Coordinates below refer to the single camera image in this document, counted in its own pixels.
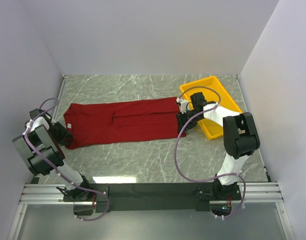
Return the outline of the red t shirt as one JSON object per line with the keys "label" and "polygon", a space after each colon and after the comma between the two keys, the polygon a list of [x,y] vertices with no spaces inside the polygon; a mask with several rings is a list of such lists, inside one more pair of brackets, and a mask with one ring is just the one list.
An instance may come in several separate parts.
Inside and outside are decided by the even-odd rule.
{"label": "red t shirt", "polygon": [[67,130],[73,136],[66,148],[176,138],[178,113],[174,96],[107,104],[73,103],[64,113]]}

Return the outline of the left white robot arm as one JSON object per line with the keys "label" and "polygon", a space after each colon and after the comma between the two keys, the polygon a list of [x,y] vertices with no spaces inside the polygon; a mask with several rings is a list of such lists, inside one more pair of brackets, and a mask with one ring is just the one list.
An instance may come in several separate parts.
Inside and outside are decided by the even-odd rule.
{"label": "left white robot arm", "polygon": [[42,109],[30,111],[31,119],[26,122],[25,132],[13,139],[13,145],[24,163],[35,175],[50,175],[65,185],[59,191],[71,201],[89,201],[93,189],[80,172],[65,163],[61,146],[73,140],[71,133]]}

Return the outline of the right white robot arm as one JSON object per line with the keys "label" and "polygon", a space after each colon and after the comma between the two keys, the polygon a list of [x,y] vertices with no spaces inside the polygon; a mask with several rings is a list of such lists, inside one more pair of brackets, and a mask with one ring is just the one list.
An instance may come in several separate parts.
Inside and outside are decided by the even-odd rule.
{"label": "right white robot arm", "polygon": [[212,178],[212,193],[217,199],[226,198],[233,192],[246,160],[260,147],[252,114],[229,110],[222,107],[219,101],[207,101],[202,92],[193,94],[191,101],[178,97],[176,104],[180,109],[176,115],[179,137],[203,119],[210,120],[223,128],[226,155],[221,169]]}

